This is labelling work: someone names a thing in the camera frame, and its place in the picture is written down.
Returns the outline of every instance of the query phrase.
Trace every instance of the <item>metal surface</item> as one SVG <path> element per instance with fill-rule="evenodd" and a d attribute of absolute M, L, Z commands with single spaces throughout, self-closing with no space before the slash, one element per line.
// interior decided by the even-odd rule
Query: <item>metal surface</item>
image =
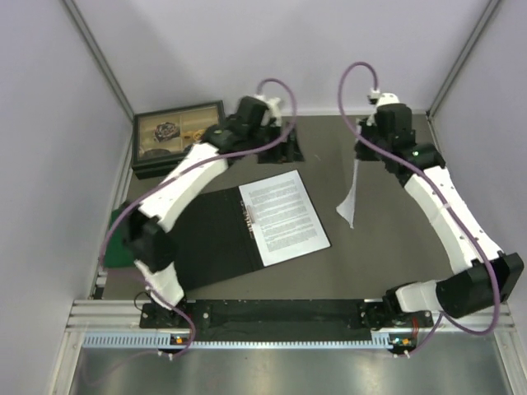
<path fill-rule="evenodd" d="M 141 332 L 88 332 L 84 336 L 84 348 L 132 348 L 132 349 L 157 349 L 174 350 L 183 348 L 183 345 L 171 344 L 170 333 L 158 331 Z"/>
<path fill-rule="evenodd" d="M 57 363 L 54 372 L 52 373 L 50 386 L 46 393 L 53 395 L 69 393 L 83 341 L 84 333 L 64 333 L 58 351 Z"/>
<path fill-rule="evenodd" d="M 436 128 L 436 123 L 434 122 L 434 118 L 427 115 L 427 122 L 428 122 L 428 128 L 430 129 L 431 139 L 434 142 L 434 145 L 436 146 L 437 150 L 439 152 L 442 152 L 441 145 L 439 144 L 439 139 L 437 138 L 437 128 Z"/>
<path fill-rule="evenodd" d="M 482 33 L 485 31 L 485 28 L 488 26 L 488 23 L 496 15 L 501 3 L 502 0 L 490 0 L 485 9 L 483 10 L 483 13 L 480 16 L 478 23 L 474 27 L 474 30 L 470 34 L 469 39 L 465 43 L 463 49 L 461 49 L 458 58 L 455 60 L 454 65 L 450 69 L 445 81 L 443 82 L 443 85 L 441 85 L 441 88 L 439 89 L 439 92 L 436 95 L 436 98 L 431 104 L 430 110 L 428 111 L 431 117 L 436 116 L 437 111 L 441 107 L 441 103 L 448 95 L 452 84 L 454 83 L 455 79 L 459 75 L 459 72 L 467 62 L 467 59 L 469 58 L 474 47 L 478 43 Z"/>
<path fill-rule="evenodd" d="M 132 106 L 128 102 L 126 95 L 124 94 L 123 90 L 121 89 L 121 86 L 117 82 L 117 79 L 115 78 L 115 75 L 112 72 L 110 65 L 108 64 L 108 62 L 106 62 L 105 56 L 100 50 L 99 45 L 97 44 L 95 38 L 93 37 L 93 34 L 90 32 L 90 28 L 84 21 L 84 18 L 82 17 L 82 14 L 80 13 L 78 9 L 77 4 L 75 3 L 75 0 L 62 0 L 62 3 L 64 7 L 66 8 L 66 10 L 68 10 L 68 13 L 71 16 L 75 26 L 77 27 L 79 33 L 81 34 L 82 38 L 86 42 L 86 46 L 88 47 L 89 51 L 93 55 L 93 58 L 95 59 L 97 65 L 99 66 L 99 69 L 102 72 L 102 75 L 108 82 L 110 89 L 114 92 L 114 95 L 117 98 L 117 101 L 120 103 L 121 107 L 123 108 L 123 111 L 126 113 L 130 121 L 132 121 L 133 120 Z"/>
<path fill-rule="evenodd" d="M 138 308 L 145 303 L 138 300 Z M 72 311 L 66 326 L 67 332 L 135 332 L 139 331 L 139 320 L 141 312 L 135 308 L 129 300 L 76 300 L 73 303 Z M 434 322 L 438 314 L 433 314 Z M 488 326 L 492 320 L 492 309 L 485 309 L 468 317 L 458 320 L 465 326 L 472 329 L 482 330 Z M 499 331 L 514 331 L 514 322 L 506 304 L 500 309 L 500 321 L 497 326 Z M 421 332 L 426 332 L 429 328 L 421 328 Z M 448 321 L 444 320 L 438 332 L 458 332 L 458 330 Z M 407 328 L 381 329 L 380 332 L 408 332 Z M 188 329 L 180 329 L 178 334 L 188 334 Z"/>
<path fill-rule="evenodd" d="M 418 357 L 388 351 L 205 351 L 169 362 L 145 355 L 88 388 L 77 372 L 71 394 L 473 394 L 511 389 L 492 337 L 441 334 Z M 82 350 L 90 379 L 131 350 Z"/>
<path fill-rule="evenodd" d="M 414 118 L 417 139 L 431 142 L 427 120 Z M 355 229 L 336 212 L 352 184 L 354 137 L 340 117 L 300 117 L 304 163 L 257 165 L 254 157 L 234 164 L 206 191 L 235 187 L 298 169 L 332 246 L 188 293 L 192 299 L 363 299 L 376 298 L 410 281 L 451 275 L 439 238 L 419 206 L 381 163 L 363 163 L 358 172 Z M 128 199 L 160 179 L 132 178 Z M 141 283 L 110 269 L 104 297 L 131 300 Z"/>
<path fill-rule="evenodd" d="M 514 394 L 527 394 L 527 361 L 518 332 L 497 332 L 496 341 Z"/>
<path fill-rule="evenodd" d="M 133 142 L 133 136 L 132 134 L 130 134 L 127 149 L 121 161 L 122 162 L 121 169 L 119 172 L 119 178 L 117 180 L 117 184 L 115 186 L 114 200 L 112 202 L 111 210 L 115 210 L 126 200 L 126 195 L 128 193 L 128 187 L 130 185 L 130 179 L 132 178 L 132 174 L 133 174 L 132 169 L 130 168 L 130 165 L 132 163 L 132 146 L 133 146 L 132 142 Z M 108 222 L 106 221 L 105 226 L 101 232 L 100 244 L 102 244 L 102 241 L 106 235 L 106 231 L 108 230 L 108 227 L 109 225 L 108 225 Z M 90 295 L 95 294 L 96 287 L 104 288 L 106 284 L 107 276 L 108 276 L 108 272 L 106 270 L 102 270 L 99 267 L 99 265 L 96 264 L 96 273 L 94 275 L 93 282 L 91 284 Z"/>

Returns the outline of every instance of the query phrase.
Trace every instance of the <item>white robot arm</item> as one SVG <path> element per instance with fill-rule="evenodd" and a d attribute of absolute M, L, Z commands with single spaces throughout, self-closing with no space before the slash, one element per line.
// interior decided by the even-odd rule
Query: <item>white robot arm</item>
<path fill-rule="evenodd" d="M 233 160 L 223 158 L 222 154 L 253 149 L 279 137 L 282 126 L 279 102 L 278 98 L 266 99 L 262 95 L 242 98 L 236 113 L 208 128 L 202 142 L 191 146 L 184 160 L 166 177 L 166 180 L 176 180 L 143 200 L 124 220 L 124 244 L 155 291 L 152 298 L 165 309 L 176 306 L 184 297 L 175 272 L 177 246 L 168 235 L 170 230 L 202 189 L 232 164 Z M 291 145 L 296 145 L 295 138 L 288 138 L 272 151 L 266 151 L 265 161 L 294 160 L 284 155 L 284 150 L 291 151 L 287 149 Z M 215 157 L 216 160 L 184 173 L 190 166 Z"/>
<path fill-rule="evenodd" d="M 412 163 L 440 189 L 444 204 L 428 182 L 401 164 L 381 156 L 362 142 L 355 146 L 357 159 L 381 160 L 404 190 L 426 214 L 448 254 L 454 275 L 445 280 L 415 282 L 388 290 L 383 297 L 385 316 L 423 310 L 444 311 L 460 318 L 493 305 L 489 274 L 467 235 L 456 224 L 449 209 L 462 220 L 491 263 L 497 276 L 501 302 L 506 301 L 524 264 L 517 253 L 504 254 L 483 231 L 458 194 L 441 154 L 431 143 L 417 144 L 412 130 L 412 112 L 396 95 L 376 98 L 375 112 L 361 121 L 361 135 L 385 151 Z"/>

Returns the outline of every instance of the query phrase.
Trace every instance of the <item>gray floor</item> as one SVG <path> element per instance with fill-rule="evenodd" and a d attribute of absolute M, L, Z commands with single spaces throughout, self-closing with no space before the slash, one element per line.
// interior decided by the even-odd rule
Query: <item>gray floor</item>
<path fill-rule="evenodd" d="M 430 141 L 424 116 L 414 118 L 417 139 Z M 446 253 L 418 205 L 380 163 L 363 163 L 357 185 L 355 229 L 335 211 L 352 182 L 354 137 L 339 117 L 303 117 L 298 121 L 306 162 L 257 165 L 254 157 L 236 163 L 205 192 L 245 184 L 298 169 L 332 246 L 258 272 L 188 294 L 196 299 L 374 298 L 410 281 L 451 274 Z M 132 179 L 128 199 L 160 179 Z M 104 297 L 132 299 L 142 286 L 109 272 Z"/>

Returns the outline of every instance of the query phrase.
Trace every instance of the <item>white cloth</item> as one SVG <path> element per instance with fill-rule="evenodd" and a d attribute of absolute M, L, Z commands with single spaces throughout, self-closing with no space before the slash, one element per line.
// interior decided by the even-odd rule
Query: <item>white cloth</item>
<path fill-rule="evenodd" d="M 355 203 L 357 195 L 357 176 L 359 171 L 359 160 L 355 159 L 353 161 L 353 180 L 352 187 L 347 193 L 346 198 L 342 203 L 337 206 L 337 213 L 344 218 L 349 227 L 353 229 L 353 219 L 355 217 Z"/>

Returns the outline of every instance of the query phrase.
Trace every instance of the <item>purple cable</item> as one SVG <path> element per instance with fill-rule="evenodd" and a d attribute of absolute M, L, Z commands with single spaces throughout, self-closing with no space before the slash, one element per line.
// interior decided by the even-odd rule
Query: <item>purple cable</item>
<path fill-rule="evenodd" d="M 110 229 L 106 233 L 106 237 L 105 237 L 102 245 L 100 246 L 99 265 L 100 265 L 100 267 L 102 269 L 105 269 L 106 249 L 108 248 L 108 243 L 110 242 L 114 232 L 117 230 L 117 228 L 119 227 L 121 222 L 123 222 L 124 218 L 126 218 L 126 216 L 128 216 L 137 206 L 139 206 L 139 204 L 141 204 L 141 202 L 143 200 L 145 200 L 146 198 L 150 197 L 154 193 L 162 190 L 164 187 L 172 184 L 174 181 L 176 181 L 182 175 L 187 174 L 191 170 L 197 169 L 199 166 L 205 165 L 205 164 L 207 164 L 209 162 L 213 162 L 215 160 L 229 159 L 229 158 L 236 158 L 236 157 L 239 157 L 239 156 L 247 156 L 247 155 L 257 154 L 259 152 L 266 151 L 266 150 L 269 150 L 271 148 L 274 148 L 275 146 L 277 146 L 281 142 L 286 141 L 287 136 L 289 136 L 289 133 L 291 133 L 291 131 L 293 130 L 293 128 L 296 125 L 296 97 L 295 97 L 293 91 L 291 90 L 291 88 L 285 82 L 283 82 L 281 80 L 278 80 L 277 78 L 266 78 L 266 79 L 262 80 L 258 84 L 258 86 L 256 87 L 256 93 L 257 94 L 261 94 L 262 93 L 262 89 L 264 88 L 264 85 L 267 84 L 268 82 L 275 82 L 278 85 L 280 85 L 283 89 L 285 89 L 287 91 L 287 94 L 289 95 L 289 99 L 291 101 L 291 110 L 292 110 L 291 121 L 289 122 L 287 127 L 283 129 L 282 133 L 280 134 L 280 137 L 275 139 L 275 140 L 273 140 L 272 142 L 264 145 L 264 146 L 259 147 L 259 148 L 254 148 L 252 150 L 246 150 L 246 151 L 240 151 L 240 152 L 232 152 L 230 154 L 223 154 L 223 155 L 219 155 L 219 156 L 214 156 L 212 158 L 207 158 L 205 160 L 201 160 L 200 162 L 198 162 L 198 163 L 196 163 L 194 165 L 191 165 L 187 169 L 182 170 L 181 173 L 179 173 L 175 177 L 172 177 L 171 179 L 167 179 L 163 183 L 157 185 L 155 188 L 151 189 L 150 191 L 148 191 L 147 193 L 143 194 L 141 197 L 136 199 L 134 202 L 130 203 L 130 205 L 127 206 L 126 208 L 124 208 L 123 212 L 121 212 L 119 214 L 119 216 L 115 219 L 114 223 L 112 224 L 112 226 L 110 227 Z M 142 281 L 145 284 L 145 286 L 147 286 L 147 287 L 149 287 L 151 289 L 151 291 L 154 293 L 154 295 L 157 297 L 157 299 L 159 299 L 162 303 L 170 306 L 170 303 L 168 303 L 161 295 L 159 295 L 156 292 L 156 290 L 153 289 L 151 284 L 149 284 L 147 281 L 143 280 L 140 277 L 134 277 L 134 278 Z M 190 346 L 192 345 L 192 343 L 194 342 L 194 339 L 196 338 L 196 327 L 195 327 L 194 323 L 192 322 L 192 319 L 190 319 L 190 317 L 187 314 L 185 314 L 183 311 L 181 311 L 180 309 L 178 309 L 175 306 L 171 306 L 171 308 L 178 315 L 183 317 L 184 320 L 187 321 L 187 323 L 189 323 L 189 326 L 190 326 L 190 339 L 189 339 L 189 341 L 187 342 L 187 344 L 184 347 L 184 349 L 182 349 L 180 352 L 175 354 L 175 357 L 179 357 L 179 356 L 182 356 L 185 352 L 187 352 L 189 350 Z M 130 360 L 134 360 L 134 359 L 138 358 L 139 356 L 144 356 L 144 355 L 153 354 L 153 353 L 157 353 L 157 351 L 141 351 L 141 352 L 138 352 L 137 354 L 131 355 L 129 358 L 126 358 L 125 360 L 123 360 L 123 361 L 119 362 L 118 364 L 112 366 L 106 373 L 103 374 L 103 376 L 101 378 L 97 379 L 94 382 L 90 382 L 89 379 L 87 378 L 87 372 L 86 372 L 87 368 L 86 368 L 86 364 L 84 364 L 83 367 L 82 367 L 82 376 L 83 376 L 84 381 L 86 382 L 86 384 L 88 386 L 95 387 L 95 386 L 99 385 L 100 383 L 102 383 L 104 380 L 106 380 L 118 368 L 120 368 L 123 365 L 126 365 Z"/>
<path fill-rule="evenodd" d="M 344 120 L 345 124 L 352 131 L 352 133 L 355 135 L 357 140 L 359 140 L 362 144 L 364 144 L 368 148 L 372 149 L 373 151 L 381 154 L 382 156 L 385 156 L 385 157 L 387 157 L 387 158 L 399 163 L 400 165 L 406 167 L 407 169 L 411 170 L 413 173 L 417 174 L 419 177 L 424 179 L 427 182 L 428 185 L 430 185 L 431 189 L 436 193 L 437 197 L 446 206 L 447 211 L 449 212 L 450 216 L 452 217 L 452 219 L 454 220 L 456 225 L 463 231 L 463 233 L 465 233 L 465 235 L 467 236 L 467 239 L 469 240 L 471 245 L 473 245 L 474 248 L 476 249 L 477 253 L 479 254 L 481 259 L 483 260 L 483 264 L 485 265 L 485 268 L 487 269 L 488 275 L 490 277 L 491 286 L 492 286 L 492 293 L 493 293 L 494 311 L 492 313 L 492 321 L 489 324 L 487 329 L 485 329 L 483 331 L 474 331 L 473 329 L 467 328 L 467 327 L 461 325 L 460 323 L 457 323 L 452 317 L 449 317 L 447 314 L 444 314 L 444 313 L 441 313 L 441 315 L 438 318 L 437 322 L 441 321 L 441 318 L 444 316 L 447 320 L 449 320 L 452 323 L 452 325 L 454 325 L 458 329 L 461 329 L 464 332 L 470 333 L 472 335 L 480 335 L 480 336 L 487 335 L 488 333 L 490 333 L 490 332 L 492 332 L 494 330 L 494 328 L 497 325 L 498 319 L 500 317 L 500 291 L 499 291 L 499 286 L 497 284 L 496 273 L 494 272 L 494 269 L 492 268 L 492 265 L 491 265 L 490 261 L 488 260 L 487 255 L 484 253 L 484 251 L 481 248 L 481 246 L 479 245 L 478 241 L 474 238 L 474 236 L 472 236 L 470 234 L 469 229 L 462 222 L 462 220 L 457 216 L 457 214 L 454 212 L 454 210 L 450 206 L 448 206 L 448 201 L 446 200 L 446 198 L 443 195 L 443 193 L 441 192 L 441 190 L 424 173 L 424 171 L 422 171 L 418 167 L 412 165 L 410 162 L 407 162 L 406 160 L 403 160 L 403 159 L 399 158 L 398 156 L 396 156 L 396 155 L 394 155 L 394 154 L 392 154 L 392 153 L 390 153 L 388 151 L 385 151 L 382 148 L 380 148 L 380 147 L 376 146 L 375 144 L 373 144 L 373 143 L 369 142 L 368 140 L 366 140 L 354 128 L 353 124 L 347 118 L 346 113 L 344 111 L 344 106 L 343 106 L 344 82 L 346 81 L 346 77 L 350 73 L 350 71 L 352 69 L 354 69 L 355 67 L 357 67 L 357 66 L 363 66 L 363 67 L 368 68 L 371 71 L 371 74 L 373 75 L 374 88 L 378 89 L 378 85 L 379 85 L 375 69 L 369 63 L 356 62 L 356 63 L 351 64 L 344 71 L 342 77 L 340 78 L 340 82 L 338 83 L 338 98 L 337 99 L 338 99 L 338 109 L 340 111 L 341 116 L 343 117 L 343 120 Z M 439 325 L 438 325 L 438 323 L 436 323 L 436 326 L 428 333 L 427 337 L 423 340 L 422 343 L 426 344 L 426 342 L 428 342 L 429 338 L 435 333 L 435 331 L 437 330 L 438 327 L 439 327 Z"/>

